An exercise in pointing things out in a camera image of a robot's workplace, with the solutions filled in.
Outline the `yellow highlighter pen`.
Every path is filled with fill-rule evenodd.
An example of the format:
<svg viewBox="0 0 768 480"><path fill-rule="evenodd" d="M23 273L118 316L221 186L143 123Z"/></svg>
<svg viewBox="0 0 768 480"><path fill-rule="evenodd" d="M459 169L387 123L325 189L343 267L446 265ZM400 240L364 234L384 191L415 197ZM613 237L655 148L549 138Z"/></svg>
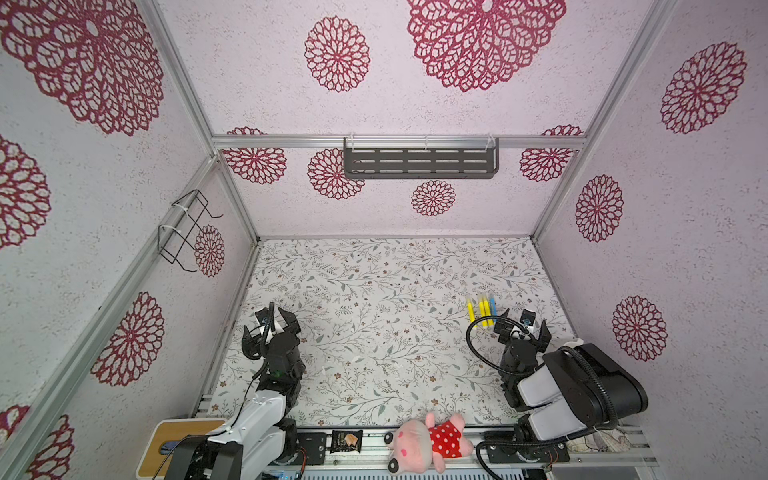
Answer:
<svg viewBox="0 0 768 480"><path fill-rule="evenodd" d="M484 297L481 302L481 306L483 307L483 317L485 320L482 322L482 326L484 328L489 328L493 324L493 320L490 319L490 316L492 315L490 302L487 297Z"/></svg>
<svg viewBox="0 0 768 480"><path fill-rule="evenodd" d="M487 299L486 298L480 298L478 301L478 311L479 311L479 317L482 318L481 326L483 328L488 327L488 320L485 319L489 315L488 308L487 308Z"/></svg>
<svg viewBox="0 0 768 480"><path fill-rule="evenodd" d="M468 311L468 316L469 316L470 323L475 322L476 321L476 316L475 316L474 305L473 305L472 300L469 300L467 302L467 311Z"/></svg>

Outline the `small dark snack packet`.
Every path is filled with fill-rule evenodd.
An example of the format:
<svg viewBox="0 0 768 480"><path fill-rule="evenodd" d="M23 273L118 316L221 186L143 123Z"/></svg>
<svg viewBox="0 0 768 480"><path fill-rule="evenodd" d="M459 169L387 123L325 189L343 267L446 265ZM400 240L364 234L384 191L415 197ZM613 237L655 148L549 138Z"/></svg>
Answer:
<svg viewBox="0 0 768 480"><path fill-rule="evenodd" d="M329 452L360 453L362 450L363 430L333 430Z"/></svg>

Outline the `dark grey wall shelf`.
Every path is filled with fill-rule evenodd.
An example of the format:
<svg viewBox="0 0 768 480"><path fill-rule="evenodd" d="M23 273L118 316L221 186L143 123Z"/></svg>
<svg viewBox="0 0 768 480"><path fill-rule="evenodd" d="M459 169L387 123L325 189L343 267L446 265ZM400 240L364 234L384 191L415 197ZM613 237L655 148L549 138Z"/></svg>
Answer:
<svg viewBox="0 0 768 480"><path fill-rule="evenodd" d="M344 138L343 172L352 180L486 180L499 171L495 145L482 148L358 147Z"/></svg>

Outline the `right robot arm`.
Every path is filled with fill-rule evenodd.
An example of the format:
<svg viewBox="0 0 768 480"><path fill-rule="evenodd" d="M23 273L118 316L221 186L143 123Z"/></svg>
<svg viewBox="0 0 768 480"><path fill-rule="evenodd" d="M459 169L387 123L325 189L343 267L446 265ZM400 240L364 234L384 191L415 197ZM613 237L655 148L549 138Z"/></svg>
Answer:
<svg viewBox="0 0 768 480"><path fill-rule="evenodd" d="M549 445L600 430L612 430L625 417L644 412L649 400L640 382L592 343L562 345L547 352L551 333L542 323L531 328L535 313L518 321L493 319L504 346L497 371L509 406L523 414L516 441Z"/></svg>

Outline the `pink pig plush toy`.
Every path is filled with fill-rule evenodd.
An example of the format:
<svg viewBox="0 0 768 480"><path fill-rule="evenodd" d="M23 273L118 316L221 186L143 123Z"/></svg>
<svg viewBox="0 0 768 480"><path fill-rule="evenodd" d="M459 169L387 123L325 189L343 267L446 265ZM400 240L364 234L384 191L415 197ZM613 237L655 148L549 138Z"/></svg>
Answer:
<svg viewBox="0 0 768 480"><path fill-rule="evenodd" d="M434 468L442 474L447 460L468 457L474 451L473 443L464 435L465 426L458 413L443 423L438 423L433 413L423 421L405 422L384 436L390 450L387 471L391 475L422 474Z"/></svg>

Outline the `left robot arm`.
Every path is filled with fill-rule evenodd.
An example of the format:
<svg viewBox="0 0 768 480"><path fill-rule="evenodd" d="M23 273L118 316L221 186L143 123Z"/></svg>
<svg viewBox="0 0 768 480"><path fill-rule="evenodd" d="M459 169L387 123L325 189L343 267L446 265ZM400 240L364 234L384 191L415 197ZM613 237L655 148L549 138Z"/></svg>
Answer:
<svg viewBox="0 0 768 480"><path fill-rule="evenodd" d="M296 404L305 365L295 314L270 303L256 313L259 327L243 329L241 350L262 362L235 415L205 434L187 435L156 473L165 479L259 479L271 463L291 460L298 448Z"/></svg>

